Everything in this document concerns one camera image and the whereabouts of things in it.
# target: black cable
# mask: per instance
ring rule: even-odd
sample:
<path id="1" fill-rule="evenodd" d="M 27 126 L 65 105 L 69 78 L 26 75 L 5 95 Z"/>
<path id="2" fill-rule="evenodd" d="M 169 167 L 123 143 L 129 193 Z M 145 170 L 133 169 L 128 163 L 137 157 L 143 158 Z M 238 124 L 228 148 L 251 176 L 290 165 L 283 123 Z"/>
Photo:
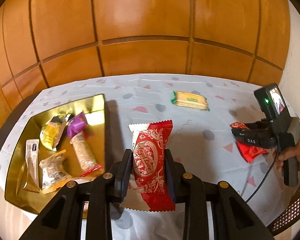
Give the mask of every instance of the black cable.
<path id="1" fill-rule="evenodd" d="M 250 201 L 250 199 L 253 198 L 253 196 L 258 192 L 258 190 L 261 188 L 262 184 L 265 182 L 267 176 L 269 175 L 270 171 L 272 170 L 274 164 L 275 164 L 275 161 L 277 160 L 278 158 L 278 153 L 276 154 L 270 168 L 268 169 L 267 173 L 265 174 L 265 176 L 263 177 L 262 181 L 260 182 L 259 186 L 256 188 L 256 190 L 252 193 L 252 195 L 246 200 L 246 203 L 248 203 Z"/>

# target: red wrapper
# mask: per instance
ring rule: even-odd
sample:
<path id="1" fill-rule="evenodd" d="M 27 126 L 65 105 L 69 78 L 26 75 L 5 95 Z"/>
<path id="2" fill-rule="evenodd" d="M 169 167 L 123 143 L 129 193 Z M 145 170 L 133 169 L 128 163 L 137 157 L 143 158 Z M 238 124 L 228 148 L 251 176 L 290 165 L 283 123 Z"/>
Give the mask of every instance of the red wrapper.
<path id="1" fill-rule="evenodd" d="M 173 211 L 164 178 L 164 149 L 172 130 L 172 120 L 131 124 L 133 133 L 133 174 L 121 206 L 143 211 Z"/>
<path id="2" fill-rule="evenodd" d="M 249 129 L 244 123 L 234 122 L 231 125 L 231 128 L 241 128 L 241 129 Z M 259 156 L 260 154 L 268 154 L 268 152 L 260 147 L 246 145 L 241 142 L 236 142 L 237 148 L 241 153 L 242 157 L 248 162 L 252 163 L 252 161 Z"/>

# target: table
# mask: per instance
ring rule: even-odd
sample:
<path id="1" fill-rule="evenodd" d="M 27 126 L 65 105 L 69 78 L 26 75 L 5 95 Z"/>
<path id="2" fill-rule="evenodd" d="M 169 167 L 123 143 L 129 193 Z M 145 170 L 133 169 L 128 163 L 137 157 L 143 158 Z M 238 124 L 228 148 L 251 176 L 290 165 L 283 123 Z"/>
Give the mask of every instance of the table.
<path id="1" fill-rule="evenodd" d="M 111 154 L 120 161 L 132 147 L 130 123 L 173 120 L 167 144 L 175 161 L 200 179 L 228 181 L 247 199 L 263 179 L 273 158 L 260 155 L 247 163 L 236 148 L 229 124 L 255 122 L 264 118 L 253 91 L 259 86 L 221 78 L 180 74 L 134 74 L 76 81 L 45 89 L 32 101 L 12 128 L 0 151 L 0 187 L 4 190 L 10 159 L 18 138 L 30 119 L 42 111 L 80 98 L 103 93 L 110 113 Z M 201 94 L 210 111 L 173 105 L 172 91 Z M 287 103 L 291 116 L 296 116 Z M 272 170 L 249 206 L 268 225 L 288 206 L 296 189 L 283 184 L 281 174 Z M 112 209 L 113 239 L 181 239 L 184 206 L 174 212 L 141 212 Z M 25 212 L 33 220 L 36 215 Z M 209 225 L 212 225 L 209 212 Z M 85 222 L 82 227 L 84 239 Z"/>

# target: purple candy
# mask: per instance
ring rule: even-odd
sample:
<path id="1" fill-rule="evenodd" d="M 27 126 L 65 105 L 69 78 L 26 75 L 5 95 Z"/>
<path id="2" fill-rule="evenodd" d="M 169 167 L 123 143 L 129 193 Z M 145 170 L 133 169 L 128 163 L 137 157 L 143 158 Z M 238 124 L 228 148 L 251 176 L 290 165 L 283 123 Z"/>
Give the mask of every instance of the purple candy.
<path id="1" fill-rule="evenodd" d="M 87 125 L 87 119 L 84 115 L 84 112 L 77 114 L 74 118 L 69 121 L 68 128 L 67 128 L 67 135 L 71 139 L 73 136 L 78 134 L 85 128 Z"/>

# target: person's arm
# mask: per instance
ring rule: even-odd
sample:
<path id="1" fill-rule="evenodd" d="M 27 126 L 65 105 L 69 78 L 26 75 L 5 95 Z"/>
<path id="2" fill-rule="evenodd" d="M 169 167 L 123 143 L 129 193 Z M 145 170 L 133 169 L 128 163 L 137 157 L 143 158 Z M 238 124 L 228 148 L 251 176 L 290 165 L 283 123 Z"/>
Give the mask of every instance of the person's arm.
<path id="1" fill-rule="evenodd" d="M 287 160 L 290 157 L 297 157 L 297 160 L 299 162 L 299 171 L 300 171 L 300 139 L 296 147 L 289 147 L 285 149 L 283 152 L 281 152 L 278 156 L 278 159 L 276 161 L 277 170 L 281 171 L 283 167 L 283 161 Z"/>

